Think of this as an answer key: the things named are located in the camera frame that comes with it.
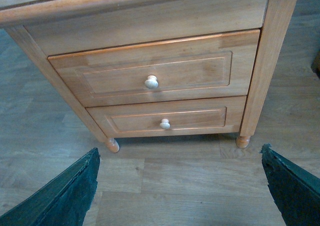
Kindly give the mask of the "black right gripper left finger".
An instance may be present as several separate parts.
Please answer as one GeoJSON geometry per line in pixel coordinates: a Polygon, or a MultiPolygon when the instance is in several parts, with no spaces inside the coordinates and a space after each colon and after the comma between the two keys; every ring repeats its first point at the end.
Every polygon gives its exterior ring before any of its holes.
{"type": "Polygon", "coordinates": [[[0,217],[1,225],[82,225],[97,189],[93,148],[35,194],[0,217]]]}

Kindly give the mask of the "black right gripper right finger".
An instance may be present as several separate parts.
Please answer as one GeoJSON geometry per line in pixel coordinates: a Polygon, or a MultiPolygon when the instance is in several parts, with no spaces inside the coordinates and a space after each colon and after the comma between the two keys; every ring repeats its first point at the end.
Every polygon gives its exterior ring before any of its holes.
{"type": "Polygon", "coordinates": [[[320,224],[320,179],[271,149],[261,148],[273,200],[286,225],[320,224]]]}

